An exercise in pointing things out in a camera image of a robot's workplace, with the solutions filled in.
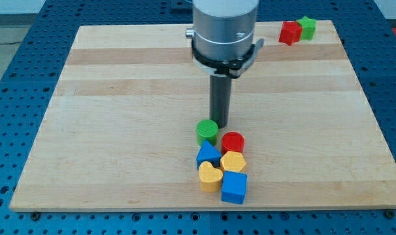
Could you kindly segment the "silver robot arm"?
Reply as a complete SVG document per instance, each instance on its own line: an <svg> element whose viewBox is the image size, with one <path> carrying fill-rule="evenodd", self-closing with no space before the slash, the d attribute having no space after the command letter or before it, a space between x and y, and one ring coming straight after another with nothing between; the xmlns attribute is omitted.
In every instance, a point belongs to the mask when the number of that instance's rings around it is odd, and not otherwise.
<svg viewBox="0 0 396 235"><path fill-rule="evenodd" d="M193 0L194 62L211 76L239 78L256 60L264 40L254 41L259 0Z"/></svg>

